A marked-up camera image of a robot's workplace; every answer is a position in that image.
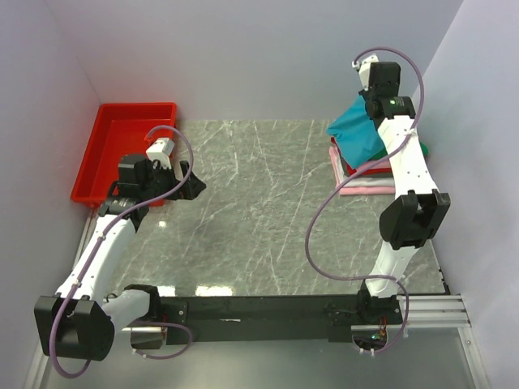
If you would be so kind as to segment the teal t shirt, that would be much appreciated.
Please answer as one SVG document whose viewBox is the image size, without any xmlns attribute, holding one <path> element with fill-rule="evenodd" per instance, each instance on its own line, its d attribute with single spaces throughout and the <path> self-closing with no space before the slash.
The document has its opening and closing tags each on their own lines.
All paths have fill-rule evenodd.
<svg viewBox="0 0 519 389">
<path fill-rule="evenodd" d="M 327 129 L 345 161 L 354 169 L 381 152 L 384 144 L 366 112 L 365 100 L 358 95 L 354 103 Z"/>
</svg>

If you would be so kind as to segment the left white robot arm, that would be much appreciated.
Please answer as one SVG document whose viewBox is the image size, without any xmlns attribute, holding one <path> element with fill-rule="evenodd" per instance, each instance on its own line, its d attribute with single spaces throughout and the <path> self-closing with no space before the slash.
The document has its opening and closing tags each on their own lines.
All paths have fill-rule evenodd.
<svg viewBox="0 0 519 389">
<path fill-rule="evenodd" d="M 206 185 L 192 172 L 191 162 L 180 163 L 182 178 L 144 154 L 123 156 L 118 180 L 109 187 L 98 209 L 95 230 L 79 262 L 52 296 L 38 298 L 34 314 L 43 353 L 102 361 L 114 336 L 139 319 L 160 319 L 158 289 L 130 285 L 109 303 L 103 298 L 108 282 L 150 206 L 158 200 L 193 200 Z"/>
</svg>

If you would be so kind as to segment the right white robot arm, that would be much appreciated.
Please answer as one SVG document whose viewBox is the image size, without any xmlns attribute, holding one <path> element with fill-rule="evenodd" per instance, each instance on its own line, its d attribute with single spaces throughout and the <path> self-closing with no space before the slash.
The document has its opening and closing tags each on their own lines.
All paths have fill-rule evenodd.
<svg viewBox="0 0 519 389">
<path fill-rule="evenodd" d="M 451 205 L 431 177 L 418 138 L 412 100 L 400 96 L 401 67 L 376 55 L 358 66 L 365 101 L 386 152 L 395 199 L 379 220 L 382 246 L 370 276 L 358 292 L 358 311 L 377 319 L 397 309 L 397 282 L 410 260 L 437 233 Z"/>
</svg>

